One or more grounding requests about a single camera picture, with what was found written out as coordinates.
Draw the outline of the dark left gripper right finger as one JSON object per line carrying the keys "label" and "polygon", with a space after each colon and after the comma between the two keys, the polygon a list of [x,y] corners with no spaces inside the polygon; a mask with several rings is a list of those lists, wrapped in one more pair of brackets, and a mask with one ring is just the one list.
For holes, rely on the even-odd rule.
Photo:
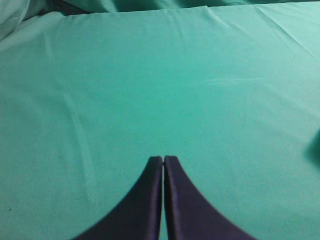
{"label": "dark left gripper right finger", "polygon": [[199,192],[178,157],[164,158],[164,209],[169,240],[253,240]]}

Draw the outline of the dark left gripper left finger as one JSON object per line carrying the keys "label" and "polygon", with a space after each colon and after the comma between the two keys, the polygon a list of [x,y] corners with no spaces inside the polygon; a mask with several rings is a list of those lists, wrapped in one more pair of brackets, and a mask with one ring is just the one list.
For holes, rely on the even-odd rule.
{"label": "dark left gripper left finger", "polygon": [[158,240],[162,216],[163,161],[148,159],[126,196],[76,240]]}

